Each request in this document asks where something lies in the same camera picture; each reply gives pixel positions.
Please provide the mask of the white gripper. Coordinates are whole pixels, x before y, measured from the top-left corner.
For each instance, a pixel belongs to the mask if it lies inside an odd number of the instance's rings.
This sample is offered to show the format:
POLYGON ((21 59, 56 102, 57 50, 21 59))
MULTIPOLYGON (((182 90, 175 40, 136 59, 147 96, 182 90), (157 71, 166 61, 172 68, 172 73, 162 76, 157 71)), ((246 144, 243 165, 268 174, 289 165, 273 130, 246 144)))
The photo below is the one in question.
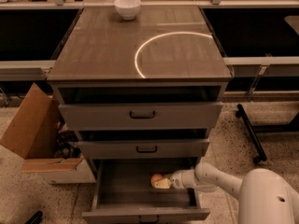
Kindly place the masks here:
POLYGON ((173 174, 164 174, 164 178, 153 182, 153 187, 156 189, 183 189, 182 172, 176 171, 173 174))

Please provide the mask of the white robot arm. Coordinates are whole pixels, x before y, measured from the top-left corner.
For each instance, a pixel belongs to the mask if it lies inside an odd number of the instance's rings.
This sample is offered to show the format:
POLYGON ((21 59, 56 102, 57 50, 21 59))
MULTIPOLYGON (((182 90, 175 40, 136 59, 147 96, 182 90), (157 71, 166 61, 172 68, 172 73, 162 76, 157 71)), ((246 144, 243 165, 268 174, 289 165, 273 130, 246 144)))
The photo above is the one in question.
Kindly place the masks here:
POLYGON ((200 162, 194 169, 153 175, 150 183, 156 189, 203 192, 219 187, 238 200, 238 224, 299 224, 299 193, 267 169, 254 169, 241 179, 200 162))

